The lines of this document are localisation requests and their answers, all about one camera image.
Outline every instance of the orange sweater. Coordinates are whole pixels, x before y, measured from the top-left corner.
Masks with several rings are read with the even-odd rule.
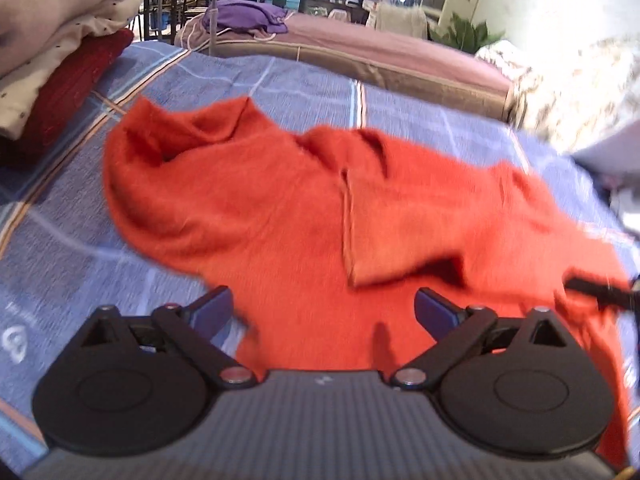
[[[568,272],[624,274],[535,176],[376,130],[296,136],[248,98],[173,114],[140,99],[109,136],[104,188],[133,247],[233,290],[249,327],[237,358],[258,374],[390,373],[433,344],[414,316],[420,286],[501,316],[555,307],[616,395],[602,451],[625,459],[614,314],[562,287]]]

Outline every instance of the blue bedsheet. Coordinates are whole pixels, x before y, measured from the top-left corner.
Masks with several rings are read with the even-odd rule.
[[[31,418],[31,393],[97,305],[116,304],[125,314],[140,315],[168,301],[187,303],[204,291],[201,282],[142,259],[114,230],[101,184],[108,131],[140,95],[169,110],[188,110],[243,94],[289,130],[318,123],[375,126],[471,164],[508,160],[536,172],[586,231],[615,246],[630,277],[638,273],[638,250],[597,199],[589,175],[502,123],[288,60],[211,59],[166,44],[133,44],[36,170],[0,170],[0,455],[14,469],[45,452]],[[620,317],[619,327],[625,380],[636,410],[628,449],[637,464],[637,336],[629,316]],[[238,336],[232,324],[218,342],[233,351]]]

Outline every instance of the sweater sleeve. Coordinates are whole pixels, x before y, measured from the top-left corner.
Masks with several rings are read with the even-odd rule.
[[[287,149],[289,136],[246,98],[181,113],[140,99],[105,145],[111,217],[145,256],[202,275],[264,227],[295,180]]]

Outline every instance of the dark red folded cloth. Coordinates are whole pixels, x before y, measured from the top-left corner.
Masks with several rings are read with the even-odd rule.
[[[127,28],[110,36],[84,38],[40,89],[20,139],[0,137],[0,164],[25,167],[40,160],[132,40],[133,32]]]

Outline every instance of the white logo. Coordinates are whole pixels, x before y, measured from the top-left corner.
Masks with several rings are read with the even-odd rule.
[[[11,326],[2,332],[2,348],[11,361],[19,365],[27,355],[27,330],[22,325]]]
[[[324,386],[325,384],[330,383],[332,381],[333,379],[328,375],[316,378],[316,384],[319,384],[320,386]]]

